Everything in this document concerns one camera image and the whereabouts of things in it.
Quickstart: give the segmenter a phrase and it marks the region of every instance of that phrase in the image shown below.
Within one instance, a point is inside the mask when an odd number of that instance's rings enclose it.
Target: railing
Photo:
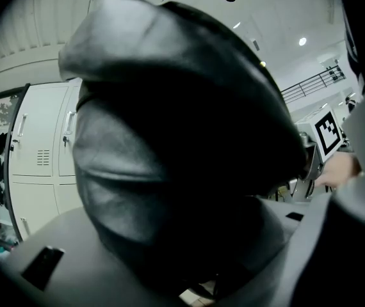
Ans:
[[[339,66],[330,68],[322,73],[312,76],[303,82],[300,82],[288,89],[282,91],[282,96],[284,97],[285,103],[290,103],[298,99],[304,98],[311,93],[318,90],[327,88],[332,84],[346,79],[344,73]]]

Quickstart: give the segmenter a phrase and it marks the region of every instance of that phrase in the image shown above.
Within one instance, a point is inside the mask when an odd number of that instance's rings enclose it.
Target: human hand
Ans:
[[[322,175],[315,181],[315,187],[327,185],[339,187],[361,172],[358,160],[352,153],[335,152],[323,168]]]

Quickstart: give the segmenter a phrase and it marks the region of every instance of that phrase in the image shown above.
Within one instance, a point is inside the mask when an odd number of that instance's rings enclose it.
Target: white cabinet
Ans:
[[[9,152],[10,198],[22,239],[83,206],[72,155],[80,85],[77,79],[30,86],[22,101]]]
[[[58,213],[51,184],[10,183],[12,207],[23,239],[34,234]]]
[[[53,175],[54,133],[68,88],[67,83],[29,88],[13,128],[13,151],[9,163],[12,175]]]
[[[79,86],[72,88],[69,103],[65,110],[65,121],[60,132],[59,175],[74,176],[73,144],[76,137],[76,106],[79,100]]]
[[[56,203],[59,214],[82,207],[76,184],[60,184],[56,186]]]

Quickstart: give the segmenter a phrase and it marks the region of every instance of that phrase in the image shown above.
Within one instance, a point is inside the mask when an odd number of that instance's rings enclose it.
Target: air vent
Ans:
[[[257,49],[257,51],[260,51],[257,40],[252,40],[252,43],[254,44],[255,49]]]
[[[49,165],[50,150],[37,150],[37,166]]]

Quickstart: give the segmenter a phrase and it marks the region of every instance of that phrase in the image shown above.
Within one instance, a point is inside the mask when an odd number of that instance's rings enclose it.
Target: ceiling light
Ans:
[[[300,46],[303,46],[303,45],[305,45],[306,44],[306,38],[301,38],[300,40],[299,40],[299,45]]]

